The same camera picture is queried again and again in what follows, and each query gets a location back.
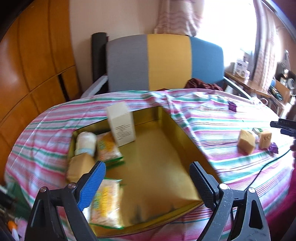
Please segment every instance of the screw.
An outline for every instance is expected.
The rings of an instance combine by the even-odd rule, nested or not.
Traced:
[[[47,190],[47,187],[42,187],[39,189],[40,192],[45,192]]]
[[[255,193],[256,190],[255,190],[254,188],[249,188],[249,192],[250,192],[250,193]]]
[[[68,188],[73,189],[76,187],[76,183],[69,183]]]
[[[220,187],[222,190],[229,189],[229,187],[228,187],[225,183],[221,183],[221,184],[219,184],[219,187]]]

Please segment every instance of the golden tray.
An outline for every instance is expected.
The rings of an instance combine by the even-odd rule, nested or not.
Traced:
[[[205,171],[220,180],[203,154],[162,107],[133,112],[136,140],[119,147],[123,165],[108,169],[107,178],[122,179],[120,211],[123,229],[91,225],[100,238],[147,231],[189,213],[203,204],[189,176],[189,165],[198,161]],[[73,132],[69,160],[76,138],[84,131],[109,131],[107,119]]]

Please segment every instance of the wooden cabinet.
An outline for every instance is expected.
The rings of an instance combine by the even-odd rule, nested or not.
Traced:
[[[28,94],[17,47],[18,21],[14,21],[0,42],[0,122]]]
[[[0,183],[7,157],[26,126],[79,94],[69,0],[34,0],[0,41]]]
[[[57,76],[42,83],[32,92],[33,100],[40,113],[48,108],[65,102],[63,91]]]

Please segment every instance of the purple candy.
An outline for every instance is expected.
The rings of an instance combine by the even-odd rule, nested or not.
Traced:
[[[272,153],[276,153],[276,154],[279,153],[279,148],[277,147],[277,145],[276,145],[274,142],[272,142],[272,143],[270,144],[268,150],[269,150],[270,152],[272,152]]]
[[[236,106],[236,104],[233,103],[232,101],[228,101],[228,108],[229,108],[229,110],[232,110],[232,111],[234,111],[234,112],[237,111],[237,106]]]

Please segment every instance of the bright window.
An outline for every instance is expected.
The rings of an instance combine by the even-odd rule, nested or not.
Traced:
[[[205,0],[198,38],[222,47],[224,66],[254,53],[257,32],[253,0]]]

